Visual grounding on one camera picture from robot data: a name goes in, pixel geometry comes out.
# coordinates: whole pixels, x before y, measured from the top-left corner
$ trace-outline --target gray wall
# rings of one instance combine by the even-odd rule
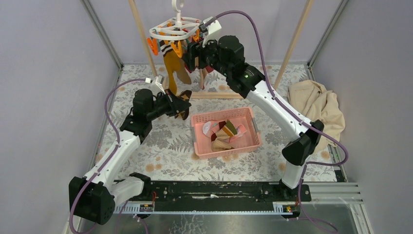
[[[376,234],[412,231],[413,1],[350,1],[316,60],[346,119],[345,165]]]
[[[147,63],[127,0],[91,0],[113,46],[124,63]],[[174,17],[170,0],[135,0],[145,29]],[[282,61],[306,0],[186,0],[182,15],[206,19],[227,10],[242,10],[254,20],[266,61]],[[315,0],[291,61],[308,61],[340,0]],[[220,19],[222,35],[236,35],[245,46],[247,61],[259,61],[257,42],[249,21],[241,15]],[[154,56],[163,62],[162,56]]]
[[[80,1],[0,3],[0,233],[58,234],[117,68]]]

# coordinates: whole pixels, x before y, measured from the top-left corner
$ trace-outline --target wooden stick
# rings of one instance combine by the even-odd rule
[[[131,6],[133,17],[135,18],[136,27],[138,28],[139,35],[141,36],[142,45],[145,48],[146,56],[148,57],[149,65],[152,69],[153,77],[157,76],[155,64],[153,63],[152,56],[150,55],[150,50],[148,43],[146,42],[145,29],[142,25],[141,17],[139,16],[138,9],[136,8],[135,0],[129,0],[129,5]]]
[[[288,47],[288,50],[287,50],[287,54],[285,54],[284,61],[282,61],[281,69],[278,72],[277,79],[275,80],[274,90],[277,89],[277,87],[278,87],[278,85],[281,81],[281,78],[282,78],[282,75],[284,73],[285,67],[288,64],[288,61],[290,60],[290,56],[293,53],[293,50],[294,50],[294,47],[296,46],[298,38],[300,37],[301,30],[304,26],[305,21],[307,20],[308,13],[310,12],[310,9],[311,9],[311,6],[313,5],[313,2],[314,2],[314,0],[307,0],[307,2],[305,3],[304,10],[302,11],[302,14],[301,14],[300,20],[298,21],[298,24],[297,24],[296,30],[294,32],[293,38],[291,39],[290,46]]]
[[[192,92],[191,99],[242,99],[237,93],[228,92]]]

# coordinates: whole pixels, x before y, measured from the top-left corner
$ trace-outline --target floor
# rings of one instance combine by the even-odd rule
[[[167,77],[164,66],[156,66],[158,72]],[[267,65],[270,80],[275,81],[279,65]],[[201,91],[199,73],[190,74],[191,85],[185,85],[177,78],[178,93],[190,89]],[[120,82],[133,78],[151,77],[148,65],[125,65]],[[288,86],[308,79],[304,65],[288,65],[277,92],[287,97]],[[129,83],[118,89],[114,99],[111,118],[119,127],[131,108],[133,94],[137,89],[147,88],[146,83]],[[217,72],[205,78],[205,92],[231,92],[223,76]],[[153,129],[144,143],[132,153],[120,170],[118,179],[130,173],[139,172],[152,180],[228,180],[228,181],[278,181],[285,171],[285,159],[281,149],[288,143],[281,129],[260,108],[244,99],[191,99],[190,114],[249,106],[253,109],[263,145],[252,153],[231,155],[220,158],[200,160],[194,152],[190,134],[190,118],[181,119],[162,116],[152,122]],[[115,141],[113,129],[108,125],[100,144],[96,160]],[[310,156],[312,161],[331,162],[328,149]],[[336,181],[332,167],[309,165],[305,181]]]

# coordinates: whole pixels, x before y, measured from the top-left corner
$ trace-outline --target wall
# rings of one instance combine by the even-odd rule
[[[314,66],[346,118],[345,165],[376,234],[410,233],[413,1],[350,1]]]
[[[0,2],[0,233],[58,234],[117,67],[80,1]]]
[[[145,29],[174,17],[170,0],[135,0]],[[306,0],[187,0],[182,16],[204,20],[227,10],[242,10],[254,20],[263,42],[266,61],[284,59]],[[148,63],[127,0],[91,0],[113,46],[124,63]],[[337,9],[340,0],[315,0],[291,56],[291,61],[308,61]],[[221,35],[236,35],[245,46],[247,61],[260,61],[254,31],[241,15],[220,19]],[[154,56],[163,62],[162,56]]]

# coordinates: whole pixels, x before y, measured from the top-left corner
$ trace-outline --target floral pattern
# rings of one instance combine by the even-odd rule
[[[156,67],[160,74],[168,77],[164,66]],[[280,66],[268,65],[266,68],[271,82],[274,82]],[[148,65],[125,65],[119,82],[151,76]],[[199,72],[191,73],[190,77],[191,85],[183,84],[175,78],[178,92],[188,89],[202,91],[199,87]],[[304,65],[288,65],[277,92],[286,98],[290,84],[306,79]],[[207,75],[204,84],[204,92],[232,92],[225,78],[216,71]],[[148,87],[149,85],[144,82],[132,82],[116,91],[110,116],[118,128],[130,111],[134,92]],[[143,173],[153,180],[278,181],[281,178],[285,171],[285,159],[281,155],[281,150],[288,143],[288,139],[282,135],[280,127],[260,108],[245,99],[191,99],[190,103],[191,115],[251,107],[263,145],[251,153],[200,160],[194,153],[190,118],[183,121],[179,118],[161,116],[152,122],[151,133],[123,165],[118,179],[125,178],[133,172]],[[114,130],[108,125],[96,160],[108,151],[115,139]],[[312,161],[331,162],[327,148],[310,157]],[[309,165],[304,180],[336,181],[336,177],[332,167]]]

